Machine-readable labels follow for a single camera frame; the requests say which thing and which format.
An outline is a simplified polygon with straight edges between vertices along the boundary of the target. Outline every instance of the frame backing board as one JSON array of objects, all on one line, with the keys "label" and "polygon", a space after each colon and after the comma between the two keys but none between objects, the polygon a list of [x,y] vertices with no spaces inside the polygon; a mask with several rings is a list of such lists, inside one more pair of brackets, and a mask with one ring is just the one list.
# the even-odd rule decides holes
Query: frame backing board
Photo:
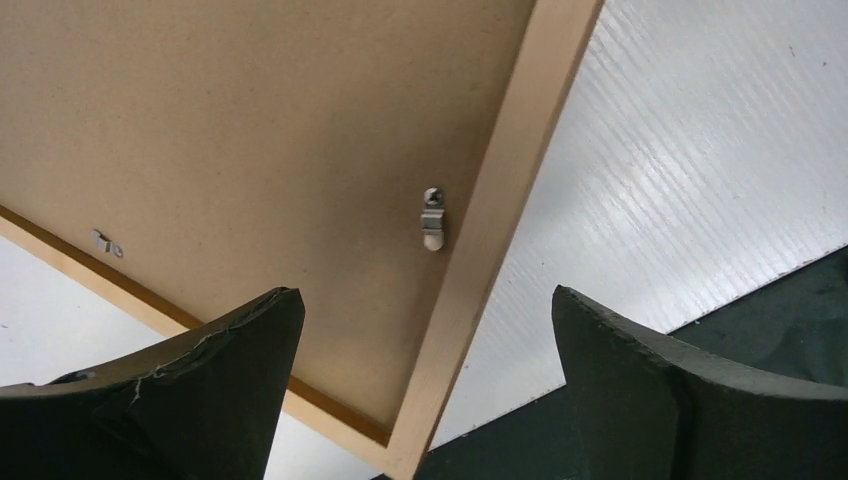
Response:
[{"label": "frame backing board", "polygon": [[0,5],[0,204],[201,321],[297,286],[294,374],[390,427],[450,258],[423,192],[455,233],[533,1]]}]

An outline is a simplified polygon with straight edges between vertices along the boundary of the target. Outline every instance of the dark green surface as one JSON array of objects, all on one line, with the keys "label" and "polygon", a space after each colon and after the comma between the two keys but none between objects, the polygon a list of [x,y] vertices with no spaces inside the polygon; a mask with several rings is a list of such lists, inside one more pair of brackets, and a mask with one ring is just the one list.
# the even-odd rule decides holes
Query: dark green surface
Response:
[{"label": "dark green surface", "polygon": [[[672,336],[763,370],[848,386],[846,278],[842,249]],[[435,449],[416,479],[588,480],[575,425],[565,386]]]}]

